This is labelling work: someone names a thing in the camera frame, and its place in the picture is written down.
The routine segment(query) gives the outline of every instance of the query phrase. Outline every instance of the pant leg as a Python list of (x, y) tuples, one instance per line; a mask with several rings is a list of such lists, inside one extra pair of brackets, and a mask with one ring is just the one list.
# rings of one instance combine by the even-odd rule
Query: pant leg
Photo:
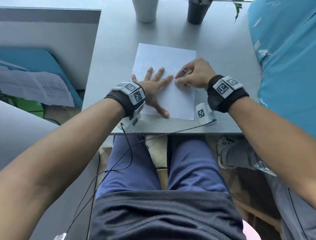
[[(229, 167), (253, 167), (259, 156), (246, 139), (234, 142), (221, 151), (222, 162)], [(316, 210), (307, 204), (278, 177), (264, 173), (276, 206), (282, 216), (282, 234), (285, 240), (316, 239)]]
[[(139, 135), (128, 135), (127, 137), (131, 146), (143, 140), (143, 137)], [(127, 149), (129, 149), (129, 146), (126, 137), (119, 135), (115, 136), (113, 149), (106, 170), (110, 170)], [(161, 190), (156, 168), (145, 143), (139, 143), (131, 149), (133, 153), (133, 161), (131, 165), (123, 170), (111, 171), (98, 187), (96, 198), (107, 193), (121, 191)], [(128, 166), (130, 162), (131, 152), (128, 151), (113, 169), (124, 168)]]
[(168, 137), (169, 190), (228, 193), (205, 137)]

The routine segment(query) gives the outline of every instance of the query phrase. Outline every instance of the gray pants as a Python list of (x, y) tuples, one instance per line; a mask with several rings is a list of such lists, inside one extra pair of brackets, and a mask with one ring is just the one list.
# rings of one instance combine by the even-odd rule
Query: gray pants
[[(221, 151), (222, 162), (229, 167), (253, 167), (260, 158), (246, 139), (234, 142)], [(270, 174), (264, 173), (277, 208), (282, 216), (283, 239), (316, 239), (316, 210), (299, 197), (286, 184)]]

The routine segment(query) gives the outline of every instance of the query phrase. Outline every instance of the black plant pot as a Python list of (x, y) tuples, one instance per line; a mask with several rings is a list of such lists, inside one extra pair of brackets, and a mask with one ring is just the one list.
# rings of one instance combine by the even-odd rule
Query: black plant pot
[(194, 25), (201, 24), (211, 3), (212, 1), (209, 4), (199, 4), (189, 0), (188, 22)]

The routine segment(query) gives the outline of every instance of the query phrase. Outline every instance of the person's left hand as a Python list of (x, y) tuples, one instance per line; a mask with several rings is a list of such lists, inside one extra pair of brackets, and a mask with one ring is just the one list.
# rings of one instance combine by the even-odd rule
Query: person's left hand
[(138, 82), (134, 74), (132, 74), (132, 81), (137, 82), (139, 85), (143, 87), (146, 95), (145, 103), (148, 106), (154, 107), (157, 110), (157, 112), (163, 117), (168, 118), (169, 112), (163, 107), (161, 107), (157, 101), (157, 92), (162, 87), (168, 85), (173, 79), (173, 75), (169, 75), (168, 77), (159, 81), (164, 71), (164, 67), (160, 68), (156, 75), (151, 78), (153, 68), (150, 67), (146, 73), (145, 79), (142, 82)]

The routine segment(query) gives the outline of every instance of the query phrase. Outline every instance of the shoe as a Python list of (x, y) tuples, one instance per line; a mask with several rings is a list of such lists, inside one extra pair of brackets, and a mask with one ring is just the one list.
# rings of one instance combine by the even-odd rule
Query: shoe
[(231, 140), (228, 137), (221, 137), (218, 141), (217, 141), (217, 164), (219, 165), (220, 168), (223, 169), (227, 169), (227, 168), (235, 168), (235, 167), (227, 167), (223, 164), (222, 162), (222, 157), (221, 157), (221, 151), (229, 146), (230, 144), (232, 144), (234, 141)]

